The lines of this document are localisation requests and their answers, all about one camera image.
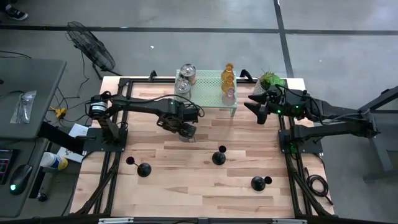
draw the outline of gray floor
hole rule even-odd
[[[395,0],[279,0],[286,29],[397,30]],[[277,29],[272,0],[19,0],[30,19],[20,24],[60,25],[80,21],[86,26],[113,27],[215,27]],[[4,23],[15,23],[5,19]],[[80,52],[65,32],[0,31],[0,50],[12,50],[34,58],[58,58],[68,62],[60,88],[75,96],[84,80]],[[279,34],[220,34],[172,32],[95,32],[112,53],[116,71],[123,75],[174,75],[184,63],[198,69],[219,70],[226,62],[248,69],[285,74]],[[386,88],[398,84],[398,36],[288,35],[294,76],[304,78],[309,92],[333,105],[359,108]],[[81,98],[99,91],[91,64],[85,58],[88,83]],[[77,107],[69,120],[84,113]],[[337,215],[345,218],[398,222],[397,181],[365,184],[363,175],[380,169],[368,140],[334,136],[322,140],[326,173]],[[53,197],[30,201],[20,218],[60,215],[77,174],[59,175]]]

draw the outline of orange bottle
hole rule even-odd
[[[225,65],[225,70],[223,71],[223,73],[221,74],[221,80],[223,82],[226,81],[226,78],[228,76],[232,76],[234,77],[234,73],[232,72],[232,69],[234,68],[234,65],[232,63],[228,63]]]
[[[235,84],[234,84],[234,75],[228,75],[226,77],[225,82],[223,82],[221,89],[223,90],[224,93],[228,91],[229,88],[235,89]]]

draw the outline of wooden table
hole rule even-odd
[[[119,77],[104,77],[101,93],[108,90],[115,94],[118,82]],[[301,78],[288,78],[287,83],[289,88],[305,89]],[[195,143],[181,142],[178,134],[158,127],[156,115],[130,112],[129,138],[121,156],[112,216],[294,217],[285,157],[279,150],[279,121],[272,114],[264,125],[256,123],[256,116],[243,105],[250,101],[248,95],[253,88],[253,84],[238,84],[239,106],[234,118],[229,110],[205,108],[205,117],[196,124]],[[149,99],[174,93],[174,85],[136,83],[132,90],[133,97]],[[313,125],[308,120],[299,123]],[[211,156],[221,145],[227,147],[227,160],[216,166]],[[148,162],[151,175],[139,177],[136,166],[126,164],[129,156],[134,156],[138,164]],[[71,212],[81,208],[97,188],[103,157],[103,152],[94,152],[83,161]],[[302,157],[310,174],[326,178],[317,157]],[[256,192],[251,188],[251,179],[256,175],[271,176],[273,182]],[[302,192],[297,192],[304,210]],[[333,213],[325,198],[317,199]]]

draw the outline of paper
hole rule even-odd
[[[72,129],[69,132],[69,135],[72,137],[86,136],[87,131],[88,131],[87,127],[84,127],[83,125],[80,125],[80,124],[74,124]],[[67,159],[81,163],[81,161],[83,160],[84,155],[86,153],[87,153],[86,151],[83,151],[83,155],[79,155],[79,154],[69,151],[68,149],[65,149],[64,147],[61,147],[60,150],[58,151],[57,155],[63,156]]]

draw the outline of desk fan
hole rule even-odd
[[[122,76],[113,71],[116,62],[113,60],[108,50],[106,50],[104,43],[99,41],[85,26],[76,21],[68,22],[67,32],[73,41],[73,45],[81,50],[83,54],[93,62],[93,68],[100,80],[102,80],[103,77],[98,72],[96,66],[103,72],[110,72]]]

